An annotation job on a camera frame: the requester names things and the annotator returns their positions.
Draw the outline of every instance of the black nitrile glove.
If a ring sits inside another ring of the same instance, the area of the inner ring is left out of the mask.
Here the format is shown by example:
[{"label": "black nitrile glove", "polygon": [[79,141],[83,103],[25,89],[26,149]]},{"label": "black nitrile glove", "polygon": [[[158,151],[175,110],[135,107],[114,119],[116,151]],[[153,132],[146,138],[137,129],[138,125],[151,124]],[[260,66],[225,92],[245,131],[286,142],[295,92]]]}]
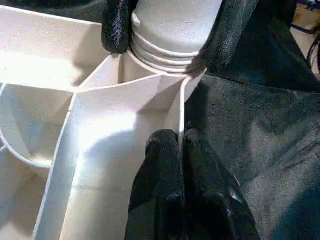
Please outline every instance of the black nitrile glove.
[{"label": "black nitrile glove", "polygon": [[[115,54],[128,50],[131,40],[131,14],[138,0],[110,0],[103,13],[102,44]],[[212,26],[212,38],[204,56],[209,72],[220,71],[231,61],[240,36],[258,0],[224,0]]]},{"label": "black nitrile glove", "polygon": [[180,240],[184,221],[184,177],[177,136],[153,133],[132,186],[126,240]]},{"label": "black nitrile glove", "polygon": [[183,161],[172,130],[152,134],[145,156],[132,187],[126,240],[259,239],[236,179],[194,130],[184,138]]},{"label": "black nitrile glove", "polygon": [[237,180],[194,129],[184,136],[183,165],[190,240],[260,239]]},{"label": "black nitrile glove", "polygon": [[123,54],[131,40],[131,14],[138,0],[109,0],[102,15],[103,47],[113,54]]}]

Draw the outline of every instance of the white plastic container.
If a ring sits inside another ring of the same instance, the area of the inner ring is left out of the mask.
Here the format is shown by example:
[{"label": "white plastic container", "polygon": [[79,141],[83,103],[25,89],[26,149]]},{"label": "white plastic container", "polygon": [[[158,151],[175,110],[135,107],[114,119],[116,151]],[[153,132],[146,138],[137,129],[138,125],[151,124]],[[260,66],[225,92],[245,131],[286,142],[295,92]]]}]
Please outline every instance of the white plastic container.
[{"label": "white plastic container", "polygon": [[2,6],[0,20],[0,239],[123,239],[147,139],[182,140],[203,69],[109,54],[96,23]]}]

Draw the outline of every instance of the plastic divider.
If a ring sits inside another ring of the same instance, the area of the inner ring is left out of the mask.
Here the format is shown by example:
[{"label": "plastic divider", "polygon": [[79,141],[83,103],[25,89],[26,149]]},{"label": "plastic divider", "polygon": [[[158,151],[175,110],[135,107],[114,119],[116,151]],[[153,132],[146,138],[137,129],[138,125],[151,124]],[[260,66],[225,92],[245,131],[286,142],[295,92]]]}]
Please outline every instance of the plastic divider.
[{"label": "plastic divider", "polygon": [[19,159],[49,168],[73,93],[8,84],[0,96],[0,138]]},{"label": "plastic divider", "polygon": [[183,134],[182,83],[151,76],[77,94],[35,239],[124,238],[131,187],[149,136],[167,128]]},{"label": "plastic divider", "polygon": [[0,239],[32,239],[45,181],[5,147],[0,150]]},{"label": "plastic divider", "polygon": [[83,82],[81,90],[93,90],[161,74],[136,59],[132,52],[112,54]]},{"label": "plastic divider", "polygon": [[71,90],[110,54],[101,24],[0,6],[0,81]]}]

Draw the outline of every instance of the white plastic wall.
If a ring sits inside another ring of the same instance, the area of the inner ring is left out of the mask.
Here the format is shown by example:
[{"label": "white plastic wall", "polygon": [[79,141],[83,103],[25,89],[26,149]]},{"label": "white plastic wall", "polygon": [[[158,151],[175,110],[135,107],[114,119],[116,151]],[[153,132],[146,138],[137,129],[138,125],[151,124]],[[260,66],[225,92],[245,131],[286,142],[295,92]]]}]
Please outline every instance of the white plastic wall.
[{"label": "white plastic wall", "polygon": [[109,54],[101,25],[0,6],[0,239],[123,239],[149,136],[202,72]]}]

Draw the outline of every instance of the white plastic surface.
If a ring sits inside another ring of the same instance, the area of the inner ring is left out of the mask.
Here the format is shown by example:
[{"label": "white plastic surface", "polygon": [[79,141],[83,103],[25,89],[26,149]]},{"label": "white plastic surface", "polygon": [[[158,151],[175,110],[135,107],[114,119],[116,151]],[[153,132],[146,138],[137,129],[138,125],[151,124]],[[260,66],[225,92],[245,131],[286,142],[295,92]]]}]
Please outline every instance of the white plastic surface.
[{"label": "white plastic surface", "polygon": [[[182,140],[203,72],[109,54],[99,24],[2,6],[0,18],[0,61],[15,56],[11,70],[0,64],[0,239],[123,239],[147,139],[172,129]],[[78,62],[81,78],[59,77]]]}]

